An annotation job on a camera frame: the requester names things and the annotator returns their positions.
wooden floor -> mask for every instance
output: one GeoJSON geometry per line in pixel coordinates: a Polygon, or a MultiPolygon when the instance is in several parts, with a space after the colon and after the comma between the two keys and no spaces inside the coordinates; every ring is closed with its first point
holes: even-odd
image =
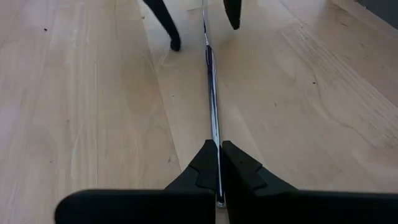
{"type": "MultiPolygon", "coordinates": [[[[0,1],[0,223],[161,189],[210,138],[200,0],[0,1]]],[[[301,189],[398,192],[398,30],[351,0],[209,0],[222,139],[301,189]]]]}

black plastic piece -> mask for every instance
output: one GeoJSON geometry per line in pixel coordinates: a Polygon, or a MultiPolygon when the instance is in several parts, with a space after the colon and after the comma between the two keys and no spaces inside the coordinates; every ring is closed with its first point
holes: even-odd
{"type": "Polygon", "coordinates": [[[223,150],[230,224],[398,222],[398,195],[297,190],[231,142],[223,150]]]}
{"type": "Polygon", "coordinates": [[[77,192],[59,203],[55,223],[215,223],[216,163],[216,144],[207,140],[165,190],[77,192]]]}

chair leg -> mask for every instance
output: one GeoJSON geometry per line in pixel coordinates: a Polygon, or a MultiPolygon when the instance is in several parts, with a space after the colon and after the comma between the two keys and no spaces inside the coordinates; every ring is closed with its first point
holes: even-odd
{"type": "Polygon", "coordinates": [[[163,0],[144,0],[144,2],[152,10],[156,18],[159,20],[163,28],[167,31],[172,39],[170,43],[171,49],[174,51],[179,51],[181,48],[180,35],[178,34],[178,30],[163,0]]]}

golf club shaft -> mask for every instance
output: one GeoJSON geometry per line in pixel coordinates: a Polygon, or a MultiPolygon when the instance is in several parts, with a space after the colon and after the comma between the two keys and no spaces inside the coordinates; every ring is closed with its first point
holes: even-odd
{"type": "Polygon", "coordinates": [[[220,128],[218,123],[218,107],[217,107],[217,81],[216,81],[216,67],[213,50],[210,47],[209,39],[206,31],[205,21],[205,7],[202,0],[203,26],[205,30],[206,40],[206,63],[208,75],[208,91],[210,104],[210,119],[211,119],[211,135],[217,145],[217,171],[218,171],[218,189],[216,193],[217,206],[222,208],[225,205],[223,183],[221,181],[221,148],[220,148],[220,128]]]}

